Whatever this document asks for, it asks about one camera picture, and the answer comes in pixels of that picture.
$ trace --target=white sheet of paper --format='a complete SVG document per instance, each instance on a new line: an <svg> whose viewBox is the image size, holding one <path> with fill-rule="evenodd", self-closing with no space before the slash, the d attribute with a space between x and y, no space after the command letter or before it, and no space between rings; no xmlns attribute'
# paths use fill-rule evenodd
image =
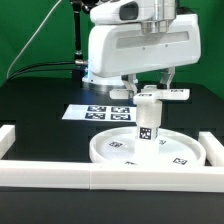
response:
<svg viewBox="0 0 224 224"><path fill-rule="evenodd" d="M69 105L63 120L135 122L136 107Z"/></svg>

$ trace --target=black table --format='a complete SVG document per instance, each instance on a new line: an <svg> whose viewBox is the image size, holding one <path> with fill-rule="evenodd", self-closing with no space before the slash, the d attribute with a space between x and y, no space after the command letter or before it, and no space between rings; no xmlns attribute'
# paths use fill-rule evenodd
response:
<svg viewBox="0 0 224 224"><path fill-rule="evenodd" d="M186 102L163 105L162 128L187 134L211 131L224 144L224 101L196 84ZM18 78L0 88L0 126L16 125L5 160L90 162L89 140L134 123L62 120L69 104L126 105L80 88L71 79ZM192 192L0 188L0 223L224 223L224 195Z"/></svg>

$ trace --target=green backdrop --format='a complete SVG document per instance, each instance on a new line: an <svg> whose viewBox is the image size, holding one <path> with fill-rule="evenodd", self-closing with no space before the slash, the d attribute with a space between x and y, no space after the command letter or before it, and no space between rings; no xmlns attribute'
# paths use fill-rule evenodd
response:
<svg viewBox="0 0 224 224"><path fill-rule="evenodd" d="M0 84L6 72L56 0L0 1ZM199 83L224 99L224 19L223 0L182 0L199 15L202 57L199 63L179 67L177 82ZM83 52L87 58L88 34L92 24L89 16L82 15ZM38 62L66 61L73 59L73 12L69 0L63 0L47 24L32 42L14 70ZM60 74L66 77L69 73ZM142 80L159 80L160 73L144 73Z"/></svg>

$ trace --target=white circular dish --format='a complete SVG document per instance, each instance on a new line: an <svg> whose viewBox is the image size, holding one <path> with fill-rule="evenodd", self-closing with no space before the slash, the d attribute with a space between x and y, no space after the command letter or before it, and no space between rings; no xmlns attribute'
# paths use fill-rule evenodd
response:
<svg viewBox="0 0 224 224"><path fill-rule="evenodd" d="M124 127L97 134L90 141L91 161L159 167L203 166L205 164L206 152L199 142L166 129L158 131L158 154L139 156L134 151L136 133L136 127Z"/></svg>

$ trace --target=wire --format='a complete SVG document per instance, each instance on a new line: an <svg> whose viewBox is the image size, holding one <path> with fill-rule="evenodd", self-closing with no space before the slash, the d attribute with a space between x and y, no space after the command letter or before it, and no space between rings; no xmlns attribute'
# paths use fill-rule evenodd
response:
<svg viewBox="0 0 224 224"><path fill-rule="evenodd" d="M44 63L38 63L38 64L33 64L33 65L28 65L26 67L23 67L14 73L12 73L10 76L14 75L15 73L23 72L23 71L28 71L30 69L38 68L38 67L45 67L45 66L59 66L59 65L75 65L74 61L60 61L60 62L44 62Z"/></svg>
<svg viewBox="0 0 224 224"><path fill-rule="evenodd" d="M54 72L54 71L71 71L74 70L74 68L62 68L62 69L37 69L37 70L28 70L28 71L21 71L17 72L14 75L11 75L9 78L6 79L6 81L3 83L3 86L10 82L12 79L16 78L19 75L26 74L26 73L34 73L34 72Z"/></svg>
<svg viewBox="0 0 224 224"><path fill-rule="evenodd" d="M57 8L57 6L61 2L62 2L62 0L58 0L58 2L53 6L53 8L47 14L47 16L45 17L45 19L43 20L43 22L40 24L40 26L37 28L37 30L35 31L35 33L32 35L32 37L30 38L30 40L25 44L25 46L23 47L23 49L16 56L16 58L13 60L13 62L11 63L11 65L9 66L9 69L7 71L7 79L10 77L10 72L11 72L13 66L16 64L16 62L18 61L18 59L21 57L21 55L24 53L24 51L27 49L27 47L30 45L30 43L34 40L34 38L36 37L36 35L40 32L40 30L43 28L43 26L45 25L45 23L47 22L47 20L51 16L51 14L55 11L55 9Z"/></svg>

